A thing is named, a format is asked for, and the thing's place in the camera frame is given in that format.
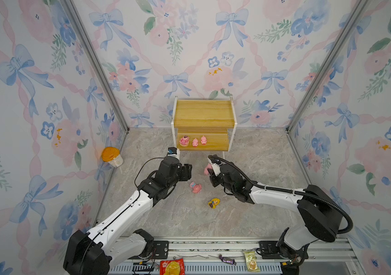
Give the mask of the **pink toy with blue bow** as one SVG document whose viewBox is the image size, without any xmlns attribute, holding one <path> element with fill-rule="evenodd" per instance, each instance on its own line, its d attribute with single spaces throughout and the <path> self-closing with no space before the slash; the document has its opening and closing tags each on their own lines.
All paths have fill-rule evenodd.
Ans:
<svg viewBox="0 0 391 275">
<path fill-rule="evenodd" d="M 202 186 L 200 184 L 196 184 L 195 182 L 192 182 L 190 184 L 190 188 L 192 189 L 192 192 L 195 194 L 198 194 L 202 190 Z"/>
</svg>

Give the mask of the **pink pig toy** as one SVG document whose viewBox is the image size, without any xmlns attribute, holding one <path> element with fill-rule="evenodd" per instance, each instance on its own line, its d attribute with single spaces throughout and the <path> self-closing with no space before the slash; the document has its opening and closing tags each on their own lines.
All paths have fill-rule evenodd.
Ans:
<svg viewBox="0 0 391 275">
<path fill-rule="evenodd" d="M 207 138 L 206 138 L 206 136 L 202 136 L 202 137 L 201 137 L 201 144 L 202 144 L 202 145 L 206 145 L 206 144 L 207 144 Z"/>
<path fill-rule="evenodd" d="M 205 169 L 204 169 L 204 174 L 205 175 L 209 175 L 209 170 L 212 170 L 213 168 L 212 168 L 212 165 L 209 163 L 206 167 L 205 167 Z"/>
<path fill-rule="evenodd" d="M 198 147 L 198 139 L 197 138 L 194 138 L 193 141 L 192 141 L 192 146 L 194 148 Z"/>
</svg>

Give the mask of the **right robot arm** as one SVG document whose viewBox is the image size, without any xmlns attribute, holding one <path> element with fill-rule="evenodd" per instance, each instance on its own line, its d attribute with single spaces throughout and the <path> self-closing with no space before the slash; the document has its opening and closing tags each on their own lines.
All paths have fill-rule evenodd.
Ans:
<svg viewBox="0 0 391 275">
<path fill-rule="evenodd" d="M 305 189 L 274 187 L 251 180 L 234 163 L 217 155 L 208 157 L 208 173 L 213 187 L 222 186 L 227 195 L 253 205 L 270 205 L 290 210 L 301 222 L 286 228 L 278 241 L 261 241 L 256 253 L 264 259 L 286 259 L 299 266 L 308 257 L 315 241 L 332 243 L 353 229 L 350 215 L 316 185 Z"/>
</svg>

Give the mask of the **pink bear toy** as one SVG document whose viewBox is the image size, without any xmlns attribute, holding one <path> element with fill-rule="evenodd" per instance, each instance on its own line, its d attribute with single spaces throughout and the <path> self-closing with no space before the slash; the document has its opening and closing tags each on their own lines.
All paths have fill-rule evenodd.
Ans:
<svg viewBox="0 0 391 275">
<path fill-rule="evenodd" d="M 188 136 L 183 136 L 180 140 L 179 140 L 179 145 L 181 147 L 187 147 L 189 145 L 189 142 L 190 142 L 190 138 Z"/>
</svg>

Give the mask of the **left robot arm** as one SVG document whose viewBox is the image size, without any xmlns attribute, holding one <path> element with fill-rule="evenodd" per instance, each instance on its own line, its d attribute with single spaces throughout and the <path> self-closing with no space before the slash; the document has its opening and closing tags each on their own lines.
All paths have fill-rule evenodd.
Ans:
<svg viewBox="0 0 391 275">
<path fill-rule="evenodd" d="M 178 182 L 192 177 L 192 165 L 181 164 L 174 155 L 161 159 L 160 166 L 144 179 L 130 198 L 103 222 L 87 232 L 77 230 L 69 239 L 63 269 L 70 275 L 106 275 L 132 257 L 153 253 L 154 238 L 138 229 L 119 238 L 133 223 L 166 199 Z"/>
</svg>

